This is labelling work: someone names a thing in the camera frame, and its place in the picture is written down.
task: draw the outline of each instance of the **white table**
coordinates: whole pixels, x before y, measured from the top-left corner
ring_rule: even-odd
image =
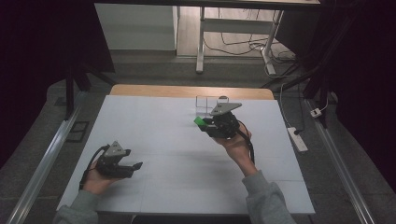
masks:
[[[290,212],[315,213],[277,101],[230,101],[243,104],[233,113],[252,131],[257,167],[282,189]],[[112,185],[98,211],[247,214],[241,171],[194,119],[194,97],[108,95],[60,205],[71,204],[77,196],[78,182],[94,151],[117,140],[132,150],[120,164],[142,161],[143,166],[132,178]]]

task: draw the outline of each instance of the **power plug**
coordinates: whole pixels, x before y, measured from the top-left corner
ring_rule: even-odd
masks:
[[[303,138],[301,138],[301,136],[299,135],[299,132],[296,131],[296,128],[288,128],[288,133],[289,136],[291,138],[291,140],[293,141],[294,145],[297,147],[297,150],[299,152],[305,152],[308,150],[308,148],[306,147]]]
[[[319,108],[316,108],[314,110],[311,110],[311,116],[314,118],[317,118],[321,115],[321,111],[319,110]]]

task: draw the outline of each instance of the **hand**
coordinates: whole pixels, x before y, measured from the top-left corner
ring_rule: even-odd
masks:
[[[95,161],[91,167],[90,171],[87,175],[87,180],[85,181],[83,189],[87,190],[90,193],[100,195],[106,191],[108,186],[112,183],[120,180],[119,178],[109,178],[103,175],[100,175],[99,172],[95,169],[97,161]]]
[[[251,132],[239,122],[239,130],[251,138]],[[257,172],[257,168],[251,161],[249,156],[248,144],[245,139],[237,133],[231,139],[213,138],[218,144],[224,146],[227,154],[233,159],[245,176],[253,175]]]

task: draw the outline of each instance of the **gray sweater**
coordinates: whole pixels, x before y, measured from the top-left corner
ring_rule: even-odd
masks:
[[[242,182],[247,188],[247,210],[253,224],[295,223],[286,208],[285,198],[276,183],[268,183],[262,171],[245,177]],[[95,207],[99,196],[81,190],[70,207],[62,206],[53,223],[97,223]]]

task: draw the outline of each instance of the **floor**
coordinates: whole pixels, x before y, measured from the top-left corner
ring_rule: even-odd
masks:
[[[168,53],[136,53],[116,50],[112,50],[111,53],[116,74],[108,75],[119,83],[259,88],[262,84],[272,80],[263,72],[263,62],[260,57],[208,57],[205,59],[204,73],[198,76],[195,74],[195,60],[192,57],[177,57]],[[289,66],[289,63],[275,63],[276,71],[279,74],[283,73]],[[297,70],[290,77],[281,79],[271,87],[278,87],[282,83],[298,77],[301,72]],[[50,223],[53,219],[56,207],[89,137],[101,104],[111,90],[111,87],[102,80],[92,75],[89,75],[89,78],[92,82],[92,88],[88,92],[77,117],[77,125],[67,136],[67,140],[25,219],[25,223]],[[275,94],[276,99],[283,105],[288,122],[298,129],[304,129],[301,136],[309,148],[304,154],[296,150],[295,155],[302,169],[316,213],[314,215],[293,215],[293,217],[297,223],[306,224],[361,223],[345,187],[334,169],[327,149],[320,139],[315,121],[310,117],[309,111],[304,105],[301,91],[305,84],[302,83],[283,91],[281,93],[282,101],[280,101],[280,93]],[[0,170],[0,223],[6,223],[53,136],[64,120],[64,91],[64,82],[56,83],[49,88],[48,100],[31,131],[26,134],[13,156]],[[375,218],[375,223],[386,223],[396,214],[396,195],[376,170],[375,165],[359,143],[338,122],[335,114],[336,100],[329,98],[329,102],[327,107],[328,130],[364,200],[367,202]],[[131,219],[132,216],[124,214],[100,215],[100,223],[131,223]],[[247,217],[153,216],[139,216],[134,220],[134,223],[160,222],[249,223],[249,220]]]
[[[206,7],[205,18],[221,18],[246,21],[271,21],[273,10],[235,9]],[[196,56],[200,28],[200,8],[181,7],[177,34],[177,55]],[[207,33],[205,39],[205,56],[238,56],[260,58],[259,45],[266,43],[268,35],[247,35],[227,33]],[[272,50],[275,55],[282,52],[282,57],[293,57],[293,53],[283,45],[274,41]]]

